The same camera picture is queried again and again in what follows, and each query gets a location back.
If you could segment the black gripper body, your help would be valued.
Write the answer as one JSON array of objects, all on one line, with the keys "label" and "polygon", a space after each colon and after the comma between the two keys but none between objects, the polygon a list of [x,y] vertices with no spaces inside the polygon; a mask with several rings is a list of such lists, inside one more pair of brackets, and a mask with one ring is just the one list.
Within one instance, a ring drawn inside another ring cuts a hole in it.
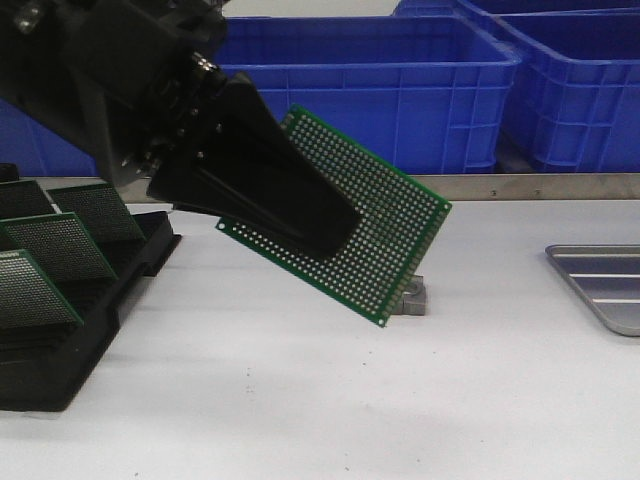
[{"label": "black gripper body", "polygon": [[1,98],[121,186],[160,162],[221,45],[221,1],[4,1]]}]

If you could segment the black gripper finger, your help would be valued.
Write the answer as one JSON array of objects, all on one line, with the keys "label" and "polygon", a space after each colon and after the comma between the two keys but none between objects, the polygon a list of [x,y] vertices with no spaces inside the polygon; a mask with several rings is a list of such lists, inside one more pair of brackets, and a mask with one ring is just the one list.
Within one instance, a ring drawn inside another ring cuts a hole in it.
[{"label": "black gripper finger", "polygon": [[230,217],[315,258],[347,243],[356,207],[288,139],[246,74],[205,86],[194,107],[149,196]]}]

